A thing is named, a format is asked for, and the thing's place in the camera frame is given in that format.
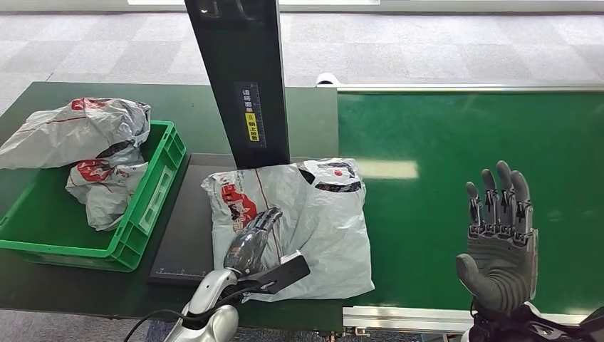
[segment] black vertical post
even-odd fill
[[[240,169],[289,163],[277,1],[185,0]]]

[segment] gray robotic hand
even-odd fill
[[[484,202],[472,182],[469,195],[467,253],[457,256],[457,276],[482,308],[509,314],[535,295],[538,232],[533,229],[529,186],[519,171],[500,161],[498,191],[482,170]]]

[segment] black cable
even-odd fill
[[[149,318],[156,316],[158,314],[171,314],[174,316],[177,316],[178,318],[182,319],[183,321],[186,322],[197,322],[197,321],[203,321],[205,319],[207,319],[208,316],[212,315],[214,312],[216,312],[216,310],[223,306],[224,304],[227,304],[228,301],[230,301],[231,299],[233,299],[236,296],[240,296],[246,292],[250,292],[256,289],[259,289],[261,286],[250,286],[250,287],[246,287],[245,289],[239,290],[237,292],[234,292],[226,297],[224,297],[221,301],[219,301],[218,303],[216,303],[216,305],[214,305],[210,310],[204,312],[203,315],[201,315],[200,317],[187,317],[185,315],[183,315],[180,312],[176,312],[174,310],[169,310],[169,309],[162,309],[162,310],[157,310],[157,311],[153,311],[153,312],[149,312],[147,315],[145,315],[145,317],[141,318],[134,326],[132,329],[130,329],[130,332],[128,333],[128,335],[126,335],[126,337],[124,338],[123,342],[128,342],[130,340],[130,337],[132,337],[132,335],[134,334],[134,332],[136,331],[136,329],[138,329],[139,326],[141,326],[141,324],[143,324],[144,322],[146,322],[146,320],[148,320]]]

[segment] crate handle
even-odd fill
[[[151,201],[149,202],[145,213],[142,215],[140,222],[138,222],[139,227],[145,231],[145,233],[149,233],[151,227],[155,224],[157,216],[162,210],[162,202],[166,198],[166,194],[170,188],[170,181],[172,180],[174,173],[174,170],[171,170],[168,166],[164,166],[160,181],[157,182]]]

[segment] label on post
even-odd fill
[[[248,145],[250,147],[266,148],[258,83],[235,82],[235,92],[239,109],[245,118]]]

